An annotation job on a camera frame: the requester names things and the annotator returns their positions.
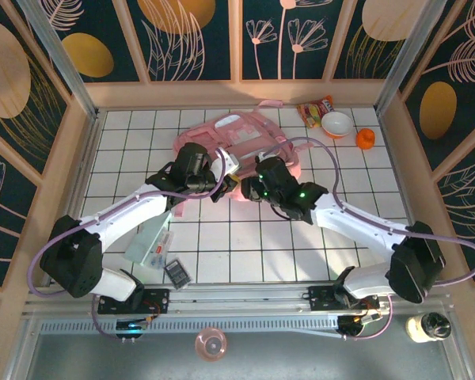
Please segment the pink school backpack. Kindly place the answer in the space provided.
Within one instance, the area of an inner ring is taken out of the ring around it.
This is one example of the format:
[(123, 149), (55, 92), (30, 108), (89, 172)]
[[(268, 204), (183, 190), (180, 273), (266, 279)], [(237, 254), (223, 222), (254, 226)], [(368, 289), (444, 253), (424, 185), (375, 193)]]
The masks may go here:
[[(298, 180), (301, 174), (298, 148), (287, 141), (278, 123), (260, 113), (260, 109), (265, 106), (280, 108), (283, 103), (262, 101), (251, 112), (230, 112), (191, 127), (176, 137), (173, 150), (178, 153), (184, 144), (197, 143), (207, 149), (214, 161), (219, 158), (216, 149), (221, 147), (240, 162), (240, 169), (234, 175), (241, 181), (246, 177), (258, 178), (255, 157), (264, 152), (269, 158), (283, 159), (290, 173)], [(241, 184), (229, 189), (223, 198), (246, 201)]]

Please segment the stationery card pack red label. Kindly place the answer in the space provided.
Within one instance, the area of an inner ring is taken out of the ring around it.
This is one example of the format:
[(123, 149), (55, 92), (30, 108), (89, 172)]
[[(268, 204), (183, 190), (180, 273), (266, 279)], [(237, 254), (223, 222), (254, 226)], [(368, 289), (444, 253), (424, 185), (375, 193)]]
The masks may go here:
[(172, 240), (173, 232), (163, 230), (151, 246), (143, 265), (149, 268), (163, 269)]

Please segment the translucent pale green pencil box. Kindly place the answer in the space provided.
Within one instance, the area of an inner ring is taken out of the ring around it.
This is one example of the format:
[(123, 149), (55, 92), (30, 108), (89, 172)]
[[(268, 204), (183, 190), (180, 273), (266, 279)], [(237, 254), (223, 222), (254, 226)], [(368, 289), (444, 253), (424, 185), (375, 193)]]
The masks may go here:
[(166, 212), (143, 222), (125, 250), (124, 258), (134, 264), (154, 267), (157, 261), (154, 256), (171, 217), (171, 213)]

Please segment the colourful snack packet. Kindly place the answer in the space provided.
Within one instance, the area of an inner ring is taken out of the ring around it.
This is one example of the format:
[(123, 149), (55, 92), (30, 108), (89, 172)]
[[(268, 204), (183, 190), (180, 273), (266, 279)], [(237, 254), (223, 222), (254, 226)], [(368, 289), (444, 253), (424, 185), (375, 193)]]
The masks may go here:
[(334, 111), (333, 97), (328, 95), (315, 101), (298, 104), (296, 109), (302, 121), (309, 129), (320, 127), (322, 117)]

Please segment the small orange round toy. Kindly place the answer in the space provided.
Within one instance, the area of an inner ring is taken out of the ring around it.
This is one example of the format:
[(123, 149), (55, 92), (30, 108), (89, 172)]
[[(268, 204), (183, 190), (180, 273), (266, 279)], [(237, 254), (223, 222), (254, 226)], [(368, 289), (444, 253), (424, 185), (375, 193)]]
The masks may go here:
[(363, 128), (357, 132), (356, 146), (361, 150), (370, 150), (375, 145), (375, 133), (370, 128)]

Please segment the panel with pale leaf outlines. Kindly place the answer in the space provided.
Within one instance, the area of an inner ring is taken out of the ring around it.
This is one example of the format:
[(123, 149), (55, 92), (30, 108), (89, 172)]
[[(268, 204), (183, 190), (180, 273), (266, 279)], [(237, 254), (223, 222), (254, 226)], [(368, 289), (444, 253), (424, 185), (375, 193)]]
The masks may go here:
[(228, 0), (124, 0), (151, 82), (229, 81)]

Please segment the panel with pale flower outlines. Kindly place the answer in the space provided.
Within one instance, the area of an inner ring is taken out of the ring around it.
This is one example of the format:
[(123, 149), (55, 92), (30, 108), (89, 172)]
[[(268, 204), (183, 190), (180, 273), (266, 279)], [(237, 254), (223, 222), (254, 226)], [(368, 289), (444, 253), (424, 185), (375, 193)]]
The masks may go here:
[(319, 80), (344, 0), (229, 0), (242, 81)]

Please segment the panel with yellow oval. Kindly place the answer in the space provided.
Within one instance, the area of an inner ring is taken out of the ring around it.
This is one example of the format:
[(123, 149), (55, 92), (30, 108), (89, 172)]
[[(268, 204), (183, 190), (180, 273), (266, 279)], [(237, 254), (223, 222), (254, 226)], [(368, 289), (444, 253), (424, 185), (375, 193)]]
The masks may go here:
[(139, 80), (112, 0), (42, 0), (42, 7), (83, 82)]

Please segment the small circuit board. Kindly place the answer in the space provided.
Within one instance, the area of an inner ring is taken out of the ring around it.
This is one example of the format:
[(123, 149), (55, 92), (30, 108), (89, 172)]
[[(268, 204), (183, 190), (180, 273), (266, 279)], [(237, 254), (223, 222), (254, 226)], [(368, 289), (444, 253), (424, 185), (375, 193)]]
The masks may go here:
[(379, 313), (363, 314), (363, 315), (340, 315), (337, 317), (336, 331), (342, 336), (357, 337), (364, 327), (371, 322), (378, 321), (382, 318)]
[(148, 322), (145, 319), (117, 321), (116, 336), (119, 339), (138, 339), (146, 330)]

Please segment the grey metal sheet panel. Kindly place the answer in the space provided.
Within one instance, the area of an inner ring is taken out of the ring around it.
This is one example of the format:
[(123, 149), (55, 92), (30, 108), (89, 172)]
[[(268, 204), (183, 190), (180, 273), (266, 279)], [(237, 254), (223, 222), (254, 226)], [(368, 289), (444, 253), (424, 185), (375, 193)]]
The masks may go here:
[(226, 354), (201, 359), (195, 334), (151, 334), (134, 344), (102, 336), (41, 336), (28, 380), (453, 380), (441, 343), (403, 329), (365, 341), (295, 332), (230, 333)]

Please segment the panel with feather leaf outlines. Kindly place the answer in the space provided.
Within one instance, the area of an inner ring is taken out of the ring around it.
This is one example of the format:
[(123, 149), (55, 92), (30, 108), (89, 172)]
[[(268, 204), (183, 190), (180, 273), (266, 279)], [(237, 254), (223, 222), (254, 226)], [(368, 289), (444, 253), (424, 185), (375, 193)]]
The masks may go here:
[(456, 236), (475, 244), (475, 147), (437, 185)]

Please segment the panel with thin yellow lines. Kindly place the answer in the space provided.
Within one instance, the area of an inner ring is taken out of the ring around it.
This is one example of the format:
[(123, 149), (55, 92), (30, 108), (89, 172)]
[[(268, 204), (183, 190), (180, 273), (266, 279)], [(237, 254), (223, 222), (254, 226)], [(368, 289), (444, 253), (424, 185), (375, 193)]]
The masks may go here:
[(41, 182), (70, 102), (0, 5), (0, 153)]

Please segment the aluminium mounting rail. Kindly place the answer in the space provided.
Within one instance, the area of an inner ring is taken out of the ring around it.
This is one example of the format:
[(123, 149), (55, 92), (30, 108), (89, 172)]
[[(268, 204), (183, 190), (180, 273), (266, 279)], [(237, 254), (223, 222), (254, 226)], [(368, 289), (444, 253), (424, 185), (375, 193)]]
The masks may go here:
[[(310, 312), (306, 296), (312, 283), (228, 283), (192, 284), (170, 290), (168, 315), (173, 317), (234, 317), (254, 315), (295, 315)], [(86, 317), (92, 296), (72, 298), (61, 294), (39, 298), (29, 294), (23, 315), (45, 317)]]

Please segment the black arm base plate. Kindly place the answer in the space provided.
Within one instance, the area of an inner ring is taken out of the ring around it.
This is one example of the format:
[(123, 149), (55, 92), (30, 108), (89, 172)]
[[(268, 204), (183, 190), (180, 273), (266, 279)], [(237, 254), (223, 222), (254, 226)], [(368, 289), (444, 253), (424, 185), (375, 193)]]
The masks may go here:
[(135, 291), (126, 301), (102, 297), (97, 307), (99, 315), (166, 314), (169, 307), (169, 289)]
[(363, 312), (380, 309), (379, 300), (374, 296), (357, 299), (347, 291), (329, 285), (308, 287), (302, 299), (309, 303), (311, 311)]

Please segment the aluminium corner post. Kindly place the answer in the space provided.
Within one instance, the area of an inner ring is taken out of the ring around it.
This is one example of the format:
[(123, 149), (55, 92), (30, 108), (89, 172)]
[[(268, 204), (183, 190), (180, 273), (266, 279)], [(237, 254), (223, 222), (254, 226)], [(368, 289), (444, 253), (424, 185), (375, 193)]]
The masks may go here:
[(35, 34), (58, 67), (89, 118), (97, 118), (96, 108), (58, 32), (69, 32), (84, 13), (82, 0), (16, 0)]
[(388, 73), (382, 91), (374, 104), (378, 118), (381, 118), (396, 95), (400, 84), (414, 64), (421, 48), (431, 34), (437, 20), (443, 12), (447, 0), (427, 0), (419, 18), (412, 27), (410, 35), (403, 43), (394, 64)]

